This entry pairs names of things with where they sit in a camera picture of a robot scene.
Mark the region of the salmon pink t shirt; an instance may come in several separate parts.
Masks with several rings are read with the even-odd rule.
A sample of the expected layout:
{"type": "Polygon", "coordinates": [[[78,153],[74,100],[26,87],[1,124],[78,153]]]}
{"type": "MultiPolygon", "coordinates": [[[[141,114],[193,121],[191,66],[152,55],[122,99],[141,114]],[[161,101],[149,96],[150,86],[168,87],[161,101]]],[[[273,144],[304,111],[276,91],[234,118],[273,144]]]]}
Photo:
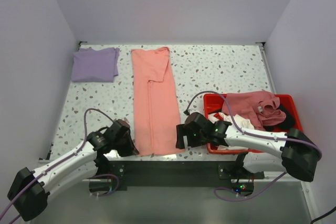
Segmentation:
{"type": "Polygon", "coordinates": [[[176,126],[181,117],[170,50],[131,51],[134,75],[134,138],[141,156],[171,155],[176,148],[176,126]]]}

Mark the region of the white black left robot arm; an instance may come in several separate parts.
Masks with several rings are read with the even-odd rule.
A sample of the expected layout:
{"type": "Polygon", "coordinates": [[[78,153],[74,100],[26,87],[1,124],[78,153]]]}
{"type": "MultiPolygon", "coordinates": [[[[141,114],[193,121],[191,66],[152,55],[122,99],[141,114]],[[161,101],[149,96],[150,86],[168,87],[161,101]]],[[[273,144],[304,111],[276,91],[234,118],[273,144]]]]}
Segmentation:
{"type": "Polygon", "coordinates": [[[84,179],[106,176],[117,182],[106,157],[111,151],[117,151],[121,157],[139,153],[126,121],[118,119],[110,127],[90,133],[73,150],[46,165],[33,170],[21,169],[7,197],[19,217],[29,222],[46,209],[49,200],[84,179]]]}

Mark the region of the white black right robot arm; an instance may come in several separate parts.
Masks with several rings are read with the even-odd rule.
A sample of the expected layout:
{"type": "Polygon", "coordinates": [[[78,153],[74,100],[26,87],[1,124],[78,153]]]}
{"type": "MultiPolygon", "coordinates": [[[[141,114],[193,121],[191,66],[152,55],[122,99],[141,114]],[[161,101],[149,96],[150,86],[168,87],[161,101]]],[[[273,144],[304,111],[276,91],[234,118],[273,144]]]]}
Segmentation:
{"type": "Polygon", "coordinates": [[[227,121],[211,122],[198,112],[176,126],[176,147],[207,143],[255,150],[238,158],[234,173],[239,178],[259,172],[285,172],[295,179],[312,182],[321,150],[303,132],[266,132],[239,127],[227,121]]]}

